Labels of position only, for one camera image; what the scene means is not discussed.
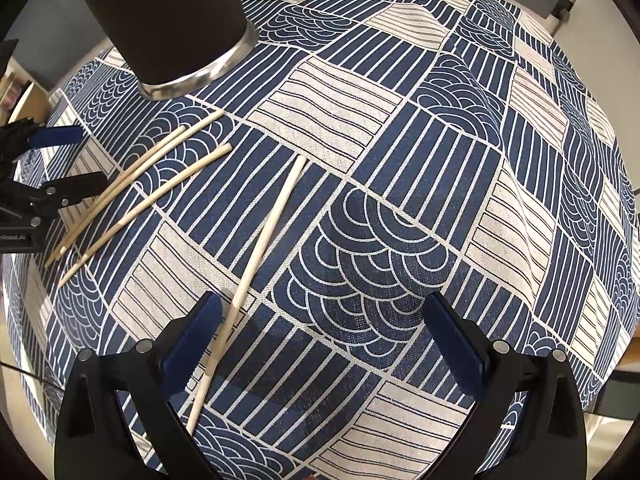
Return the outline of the wooden chopstick short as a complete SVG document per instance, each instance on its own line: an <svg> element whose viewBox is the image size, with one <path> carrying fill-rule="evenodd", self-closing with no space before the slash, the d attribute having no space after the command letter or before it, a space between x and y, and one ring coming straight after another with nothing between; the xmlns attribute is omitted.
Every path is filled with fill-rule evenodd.
<svg viewBox="0 0 640 480"><path fill-rule="evenodd" d="M108 200L112 200L116 194L116 188L124 182L128 177L130 177L134 170L137 170L144 162L146 162L152 155L158 152L165 144L169 141L174 140L176 136L186 131L186 126L179 126L176 130L171 133L168 133L167 136L160 140L157 144L155 144L152 148L149 149L144 155L140 156L128 169L123 171L107 188L104 192L102 192L87 208L87 210L80 216L80 219L68 229L65 236L58 243L50 256L47 258L44 263L44 267L48 268L53 261L60 258L63 255L64 250L68 248L68 244L70 244L70 237L72 235L79 235L80 232L88 226L90 222L89 216L96 211L100 205L106 203Z"/></svg>

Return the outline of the beige ceramic mug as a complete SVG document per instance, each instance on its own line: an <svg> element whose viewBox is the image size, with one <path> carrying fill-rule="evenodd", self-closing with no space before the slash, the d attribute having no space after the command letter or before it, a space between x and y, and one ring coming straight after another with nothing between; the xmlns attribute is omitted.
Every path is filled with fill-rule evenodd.
<svg viewBox="0 0 640 480"><path fill-rule="evenodd" d="M9 118L9 124L24 118L32 118L37 124L45 124L50 111L51 104L47 93L31 82L17 101Z"/></svg>

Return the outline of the black cylindrical utensil holder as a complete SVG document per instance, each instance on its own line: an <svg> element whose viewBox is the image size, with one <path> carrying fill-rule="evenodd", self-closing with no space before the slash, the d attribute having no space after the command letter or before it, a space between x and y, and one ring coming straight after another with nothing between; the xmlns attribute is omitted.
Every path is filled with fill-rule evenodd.
<svg viewBox="0 0 640 480"><path fill-rule="evenodd" d="M241 0L85 0L155 101L185 96L230 73L257 44Z"/></svg>

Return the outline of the blue patterned tablecloth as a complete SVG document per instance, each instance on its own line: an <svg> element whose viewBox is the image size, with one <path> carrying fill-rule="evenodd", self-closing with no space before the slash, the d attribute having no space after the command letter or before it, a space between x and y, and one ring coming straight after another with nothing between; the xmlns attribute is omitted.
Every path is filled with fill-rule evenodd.
<svg viewBox="0 0 640 480"><path fill-rule="evenodd" d="M157 336L203 292L230 300L298 156L288 199L195 439L229 479L413 479L473 401L428 333L441 292L487 337L559 349L582 404L639 319L639 229L614 129L559 44L509 0L242 0L252 53L153 102L106 49L58 87L77 146L25 155L28 184L117 176L167 133L221 118L125 188L60 260L5 256L22 387L52 439L77 353ZM58 281L111 226L226 143Z"/></svg>

